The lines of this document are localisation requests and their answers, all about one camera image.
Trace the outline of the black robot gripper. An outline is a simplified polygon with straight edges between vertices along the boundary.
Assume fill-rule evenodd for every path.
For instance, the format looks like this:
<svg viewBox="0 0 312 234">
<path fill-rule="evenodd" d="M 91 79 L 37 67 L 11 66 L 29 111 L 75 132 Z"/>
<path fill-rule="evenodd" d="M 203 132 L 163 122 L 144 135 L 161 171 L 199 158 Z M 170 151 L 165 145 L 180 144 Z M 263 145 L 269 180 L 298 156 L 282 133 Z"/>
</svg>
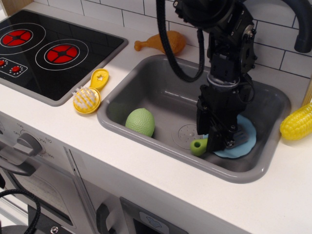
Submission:
<svg viewBox="0 0 312 234">
<path fill-rule="evenodd" d="M 207 135 L 206 152 L 232 149 L 248 139 L 239 132 L 238 115 L 254 99 L 254 84 L 243 81 L 235 85 L 219 85 L 208 81 L 200 87 L 197 101 L 196 129 Z"/>
</svg>

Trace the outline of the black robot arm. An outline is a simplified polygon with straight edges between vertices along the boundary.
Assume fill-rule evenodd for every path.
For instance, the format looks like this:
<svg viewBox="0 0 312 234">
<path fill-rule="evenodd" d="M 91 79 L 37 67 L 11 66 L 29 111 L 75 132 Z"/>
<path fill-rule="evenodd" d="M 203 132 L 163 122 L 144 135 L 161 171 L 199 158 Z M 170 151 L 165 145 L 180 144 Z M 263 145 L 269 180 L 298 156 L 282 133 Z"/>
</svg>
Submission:
<svg viewBox="0 0 312 234">
<path fill-rule="evenodd" d="M 211 68 L 196 104 L 197 133 L 207 136 L 205 151 L 245 143 L 237 117 L 255 96 L 248 74 L 257 59 L 253 17 L 238 0 L 176 0 L 174 8 L 185 22 L 209 35 Z"/>
</svg>

